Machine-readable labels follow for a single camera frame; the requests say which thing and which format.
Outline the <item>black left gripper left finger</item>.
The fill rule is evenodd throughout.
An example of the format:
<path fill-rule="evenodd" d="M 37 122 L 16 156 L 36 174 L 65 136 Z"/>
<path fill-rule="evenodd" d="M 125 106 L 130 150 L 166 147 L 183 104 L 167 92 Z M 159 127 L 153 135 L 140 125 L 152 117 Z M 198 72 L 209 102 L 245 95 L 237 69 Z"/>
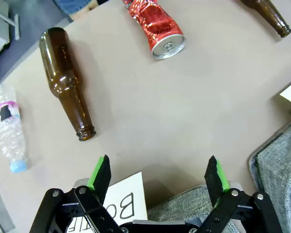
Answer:
<path fill-rule="evenodd" d="M 66 233 L 75 217 L 84 217 L 96 233 L 121 233 L 122 230 L 103 207 L 111 180 L 110 159 L 101 156 L 87 185 L 65 193 L 49 189 L 32 223 L 31 233 Z"/>

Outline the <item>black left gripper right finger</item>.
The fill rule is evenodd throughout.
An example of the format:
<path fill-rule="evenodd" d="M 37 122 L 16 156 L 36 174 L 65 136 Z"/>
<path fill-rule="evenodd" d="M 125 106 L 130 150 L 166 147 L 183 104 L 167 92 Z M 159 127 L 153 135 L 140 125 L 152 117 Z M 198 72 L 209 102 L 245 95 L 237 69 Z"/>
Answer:
<path fill-rule="evenodd" d="M 219 160 L 209 159 L 205 181 L 213 207 L 198 233 L 221 233 L 232 219 L 240 220 L 247 233 L 283 232 L 270 196 L 266 192 L 248 195 L 232 188 Z"/>

